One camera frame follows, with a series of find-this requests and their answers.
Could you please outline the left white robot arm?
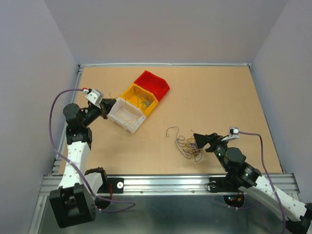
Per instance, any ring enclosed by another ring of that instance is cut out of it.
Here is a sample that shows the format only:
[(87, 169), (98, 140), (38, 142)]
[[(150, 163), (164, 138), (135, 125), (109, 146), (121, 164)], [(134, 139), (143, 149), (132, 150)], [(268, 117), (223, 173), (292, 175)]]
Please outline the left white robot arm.
[(67, 123), (67, 160), (60, 184), (50, 192), (49, 201), (57, 224), (67, 228), (94, 221), (96, 218), (96, 192), (113, 188), (102, 167), (86, 168), (86, 161), (91, 151), (92, 131), (89, 125), (98, 117), (107, 118), (115, 99), (104, 98), (98, 106), (88, 103), (80, 108), (70, 103), (63, 108)]

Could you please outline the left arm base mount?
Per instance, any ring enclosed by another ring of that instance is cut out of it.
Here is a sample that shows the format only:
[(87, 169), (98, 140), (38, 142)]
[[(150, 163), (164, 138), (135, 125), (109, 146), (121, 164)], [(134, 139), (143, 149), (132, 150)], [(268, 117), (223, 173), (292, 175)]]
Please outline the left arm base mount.
[(108, 177), (102, 167), (89, 169), (84, 175), (94, 193), (108, 194), (105, 199), (112, 199), (114, 194), (123, 193), (124, 178)]

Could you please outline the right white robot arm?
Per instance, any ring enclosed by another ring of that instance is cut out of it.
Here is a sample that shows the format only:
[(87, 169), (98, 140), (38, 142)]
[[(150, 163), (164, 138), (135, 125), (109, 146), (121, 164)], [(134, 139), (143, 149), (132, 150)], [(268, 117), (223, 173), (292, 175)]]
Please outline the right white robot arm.
[(312, 205), (289, 196), (276, 187), (268, 172), (262, 174), (246, 162), (246, 156), (237, 147), (228, 147), (228, 142), (238, 139), (243, 132), (230, 128), (227, 136), (217, 133), (201, 135), (194, 133), (196, 146), (214, 153), (227, 173), (224, 184), (229, 190), (239, 190), (256, 199), (271, 210), (283, 222), (283, 229), (293, 234), (306, 234), (312, 222)]

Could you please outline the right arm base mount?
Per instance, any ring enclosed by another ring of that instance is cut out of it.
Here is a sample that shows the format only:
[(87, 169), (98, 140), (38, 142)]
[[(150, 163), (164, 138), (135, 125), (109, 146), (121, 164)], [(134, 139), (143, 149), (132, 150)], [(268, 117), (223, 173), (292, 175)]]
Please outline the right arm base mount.
[(228, 208), (241, 209), (245, 203), (244, 192), (238, 189), (227, 176), (213, 176), (206, 184), (206, 191), (210, 193), (226, 193), (223, 195), (224, 205)]

